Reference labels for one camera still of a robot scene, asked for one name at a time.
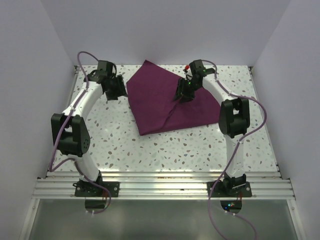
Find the purple cloth mat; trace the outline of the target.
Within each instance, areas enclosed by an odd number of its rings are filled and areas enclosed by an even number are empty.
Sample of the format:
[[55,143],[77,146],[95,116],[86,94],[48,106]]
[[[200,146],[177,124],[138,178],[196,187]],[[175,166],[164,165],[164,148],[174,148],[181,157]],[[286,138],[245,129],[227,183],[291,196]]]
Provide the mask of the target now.
[[128,103],[141,136],[216,124],[220,104],[206,89],[189,102],[174,100],[180,76],[145,60],[127,81]]

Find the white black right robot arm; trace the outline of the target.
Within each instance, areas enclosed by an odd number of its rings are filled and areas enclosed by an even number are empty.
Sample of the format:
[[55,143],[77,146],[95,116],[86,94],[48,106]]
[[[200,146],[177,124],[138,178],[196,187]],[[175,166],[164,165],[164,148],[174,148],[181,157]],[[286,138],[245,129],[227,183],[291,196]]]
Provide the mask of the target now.
[[208,90],[220,105],[218,127],[226,143],[227,164],[218,180],[209,182],[212,197],[235,197],[246,188],[243,137],[250,126],[250,106],[245,98],[232,94],[219,82],[217,66],[206,68],[198,59],[185,67],[185,77],[178,80],[174,101],[190,102],[200,88]]

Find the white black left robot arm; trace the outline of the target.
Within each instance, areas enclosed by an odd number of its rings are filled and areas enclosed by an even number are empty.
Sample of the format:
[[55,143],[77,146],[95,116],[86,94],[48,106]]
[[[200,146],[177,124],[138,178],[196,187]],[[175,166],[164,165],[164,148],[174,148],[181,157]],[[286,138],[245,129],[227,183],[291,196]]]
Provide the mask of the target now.
[[100,171],[88,153],[91,137],[86,119],[102,95],[108,101],[127,96],[123,76],[117,75],[116,65],[106,60],[99,60],[97,68],[84,75],[82,88],[75,99],[62,113],[51,117],[54,150],[49,171],[54,172],[61,166],[60,163],[53,166],[56,151],[60,151],[68,156],[68,161],[74,161],[80,180],[88,182],[86,190],[95,197],[103,193],[104,184],[98,180]]

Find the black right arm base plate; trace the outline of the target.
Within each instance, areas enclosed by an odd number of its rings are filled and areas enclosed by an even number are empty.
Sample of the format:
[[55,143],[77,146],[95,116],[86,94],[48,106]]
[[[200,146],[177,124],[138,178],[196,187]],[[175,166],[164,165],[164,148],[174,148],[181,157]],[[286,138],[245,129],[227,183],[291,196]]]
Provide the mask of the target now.
[[209,181],[206,183],[207,194],[212,198],[250,198],[253,196],[251,185],[248,181],[244,185],[235,188],[227,187],[221,181],[219,181],[211,193],[214,183],[215,181]]

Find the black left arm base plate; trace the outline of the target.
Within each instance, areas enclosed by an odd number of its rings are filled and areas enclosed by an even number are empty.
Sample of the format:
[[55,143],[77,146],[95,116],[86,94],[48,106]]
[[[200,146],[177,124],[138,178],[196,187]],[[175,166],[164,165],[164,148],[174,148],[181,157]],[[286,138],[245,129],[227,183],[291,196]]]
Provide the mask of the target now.
[[103,181],[99,186],[95,186],[89,182],[79,180],[72,184],[75,187],[75,197],[112,197],[117,198],[120,190],[118,181]]

